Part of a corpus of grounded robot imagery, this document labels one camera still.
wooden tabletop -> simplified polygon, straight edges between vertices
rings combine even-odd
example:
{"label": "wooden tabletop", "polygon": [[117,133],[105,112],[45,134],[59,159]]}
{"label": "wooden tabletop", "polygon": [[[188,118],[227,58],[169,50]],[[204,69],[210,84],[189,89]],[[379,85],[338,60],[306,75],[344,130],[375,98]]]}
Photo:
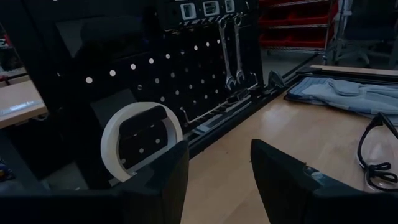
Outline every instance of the wooden tabletop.
{"label": "wooden tabletop", "polygon": [[336,71],[336,72],[353,72],[353,73],[365,73],[365,74],[375,74],[375,75],[398,75],[397,70],[337,67],[337,66],[325,66],[325,65],[311,65],[311,67],[312,68],[322,68],[324,70]]}
{"label": "wooden tabletop", "polygon": [[29,101],[39,101],[40,103],[26,109],[0,116],[0,128],[20,123],[47,112],[42,98],[37,92],[32,81],[29,80],[0,88],[0,110],[8,109],[12,106],[20,105]]}
{"label": "wooden tabletop", "polygon": [[[252,139],[262,139],[354,188],[372,191],[356,158],[359,139],[371,120],[326,106],[285,101],[283,96],[190,161],[182,223],[269,223],[252,173]],[[375,160],[389,158],[398,173],[397,145],[386,127],[375,128],[366,137],[363,154],[372,152]]]}

roll of tape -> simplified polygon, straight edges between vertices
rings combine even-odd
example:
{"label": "roll of tape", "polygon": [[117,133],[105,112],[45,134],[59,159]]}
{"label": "roll of tape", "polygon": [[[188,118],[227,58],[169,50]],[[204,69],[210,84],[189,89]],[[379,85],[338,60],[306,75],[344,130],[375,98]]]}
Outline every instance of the roll of tape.
{"label": "roll of tape", "polygon": [[[163,106],[167,114],[167,118],[162,120],[167,130],[167,147],[155,152],[127,171],[119,159],[119,127],[123,121],[155,106]],[[136,170],[151,163],[182,140],[183,136],[180,122],[173,111],[168,107],[154,102],[132,103],[115,113],[106,124],[101,138],[101,157],[107,170],[119,181],[125,182],[135,174]]]}

workbench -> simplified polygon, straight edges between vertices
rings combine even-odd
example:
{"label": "workbench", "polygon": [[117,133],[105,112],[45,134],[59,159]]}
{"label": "workbench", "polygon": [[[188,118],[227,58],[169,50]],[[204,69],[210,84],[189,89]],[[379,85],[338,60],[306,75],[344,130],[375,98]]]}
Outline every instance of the workbench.
{"label": "workbench", "polygon": [[18,105],[26,102],[35,102],[35,104],[0,116],[0,157],[7,161],[7,165],[25,188],[36,189],[39,187],[39,181],[23,161],[2,128],[42,115],[47,112],[47,109],[29,77],[20,77],[18,80],[13,80],[13,83],[15,84],[0,88],[0,111],[18,107]]}
{"label": "workbench", "polygon": [[[398,75],[398,71],[390,70],[313,68]],[[252,139],[261,139],[356,189],[369,190],[356,150],[371,120],[326,106],[286,101],[284,95],[191,159],[182,223],[269,223],[252,172]],[[375,129],[365,141],[364,147],[366,144],[390,148],[398,145],[386,127]],[[395,173],[397,165],[392,165]]]}

wrench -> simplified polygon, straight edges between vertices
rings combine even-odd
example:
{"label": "wrench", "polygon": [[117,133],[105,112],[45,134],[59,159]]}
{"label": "wrench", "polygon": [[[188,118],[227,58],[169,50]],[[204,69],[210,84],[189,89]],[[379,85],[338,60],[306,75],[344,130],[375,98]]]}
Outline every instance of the wrench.
{"label": "wrench", "polygon": [[231,69],[229,67],[229,58],[228,58],[228,53],[227,53],[227,48],[226,48],[226,41],[225,41],[225,27],[226,27],[226,20],[225,19],[220,19],[218,21],[218,30],[220,32],[220,37],[221,37],[221,44],[223,47],[223,54],[224,54],[224,61],[225,61],[225,69],[226,69],[226,88],[228,90],[232,89],[232,85],[236,85],[236,80],[231,74]]}
{"label": "wrench", "polygon": [[236,44],[236,80],[239,84],[244,81],[244,73],[242,71],[242,63],[241,63],[241,46],[240,46],[240,39],[239,39],[239,26],[242,23],[242,17],[238,14],[234,18],[234,30],[235,30],[235,44]]}

red storage bin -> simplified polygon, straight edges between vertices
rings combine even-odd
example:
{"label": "red storage bin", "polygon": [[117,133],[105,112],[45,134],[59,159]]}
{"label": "red storage bin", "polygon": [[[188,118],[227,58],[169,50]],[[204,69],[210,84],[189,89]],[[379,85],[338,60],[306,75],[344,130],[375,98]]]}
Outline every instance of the red storage bin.
{"label": "red storage bin", "polygon": [[[288,21],[292,25],[327,24],[329,20],[329,2],[313,4],[311,7],[298,7],[290,14]],[[338,1],[332,6],[331,19],[338,12]]]}
{"label": "red storage bin", "polygon": [[5,38],[5,40],[6,40],[6,43],[8,44],[8,46],[12,46],[12,44],[11,44],[11,40],[10,40],[10,38],[8,37],[8,35],[7,35],[7,34],[5,34],[5,35],[4,35],[4,38]]}
{"label": "red storage bin", "polygon": [[289,10],[273,9],[263,13],[263,15],[259,19],[259,25],[263,27],[288,25],[289,16]]}
{"label": "red storage bin", "polygon": [[[328,40],[334,35],[334,27],[329,28]],[[326,29],[297,29],[292,32],[287,46],[324,48],[326,42]]]}
{"label": "red storage bin", "polygon": [[274,30],[270,30],[266,33],[263,33],[260,36],[259,42],[263,47],[285,47],[287,43],[290,41],[290,35],[288,32],[284,30],[279,30],[282,32],[276,32]]}

